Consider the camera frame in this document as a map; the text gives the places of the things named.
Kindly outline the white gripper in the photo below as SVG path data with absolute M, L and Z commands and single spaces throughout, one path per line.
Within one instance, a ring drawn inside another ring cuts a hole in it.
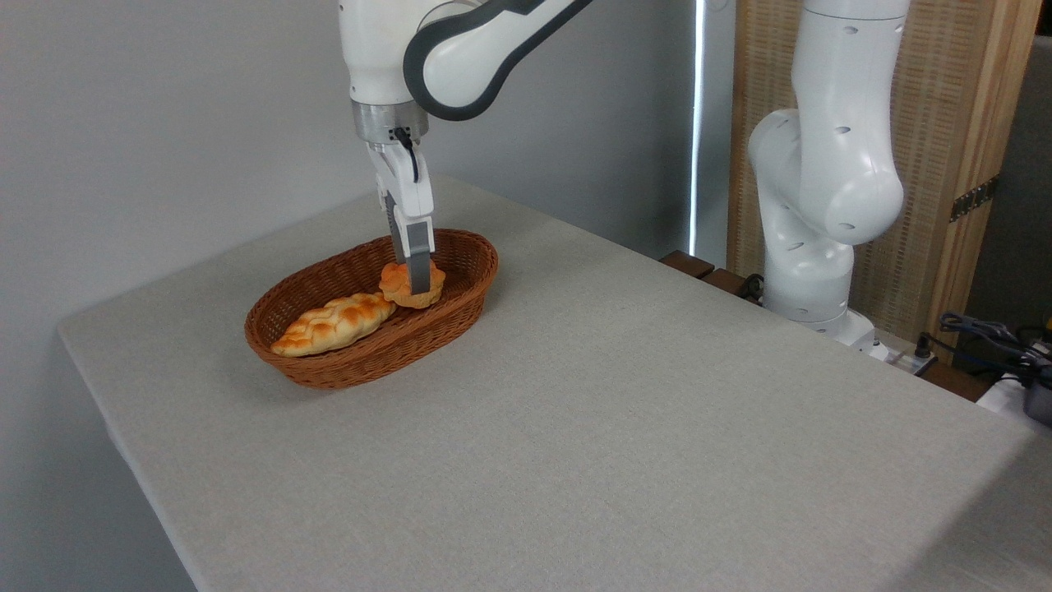
M 423 150 L 410 142 L 408 147 L 368 143 L 369 157 L 378 175 L 378 199 L 394 244 L 394 258 L 407 270 L 410 295 L 431 292 L 431 253 L 434 251 L 431 217 L 434 211 L 431 175 Z M 406 224 L 394 218 L 394 205 Z

